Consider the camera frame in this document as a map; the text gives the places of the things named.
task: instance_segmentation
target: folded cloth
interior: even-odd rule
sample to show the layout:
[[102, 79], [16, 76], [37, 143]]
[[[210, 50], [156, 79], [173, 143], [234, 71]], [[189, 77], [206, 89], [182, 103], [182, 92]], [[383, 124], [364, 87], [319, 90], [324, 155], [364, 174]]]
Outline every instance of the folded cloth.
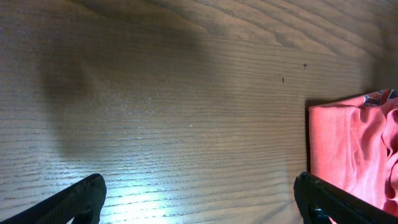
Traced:
[[311, 173], [398, 216], [398, 92], [309, 108]]

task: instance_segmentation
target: table surface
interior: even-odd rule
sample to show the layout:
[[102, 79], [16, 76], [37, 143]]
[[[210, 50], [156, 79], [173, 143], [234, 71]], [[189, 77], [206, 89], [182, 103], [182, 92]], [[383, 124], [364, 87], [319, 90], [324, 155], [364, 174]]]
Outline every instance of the table surface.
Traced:
[[302, 223], [306, 106], [388, 79], [397, 7], [0, 2], [0, 220], [100, 173], [101, 223]]

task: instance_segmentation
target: brown wooden tabletop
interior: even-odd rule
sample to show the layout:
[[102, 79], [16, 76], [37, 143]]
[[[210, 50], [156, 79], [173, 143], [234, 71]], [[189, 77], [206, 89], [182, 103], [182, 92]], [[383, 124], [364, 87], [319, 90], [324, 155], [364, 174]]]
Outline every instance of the brown wooden tabletop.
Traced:
[[302, 223], [306, 104], [375, 87], [397, 7], [1, 1], [0, 220], [100, 173], [101, 223]]

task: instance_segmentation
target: dark wood surface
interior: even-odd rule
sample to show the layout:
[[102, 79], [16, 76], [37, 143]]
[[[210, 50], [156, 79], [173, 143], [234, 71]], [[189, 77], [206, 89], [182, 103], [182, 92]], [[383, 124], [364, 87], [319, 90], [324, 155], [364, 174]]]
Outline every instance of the dark wood surface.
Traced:
[[396, 9], [0, 2], [0, 220], [100, 173], [101, 223], [302, 223], [306, 102], [380, 84]]

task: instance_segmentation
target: folded garment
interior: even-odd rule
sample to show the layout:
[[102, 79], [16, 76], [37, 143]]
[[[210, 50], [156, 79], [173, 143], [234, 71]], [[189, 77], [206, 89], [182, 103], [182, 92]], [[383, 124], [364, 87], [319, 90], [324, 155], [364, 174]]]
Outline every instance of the folded garment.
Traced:
[[398, 216], [398, 92], [309, 108], [311, 173]]

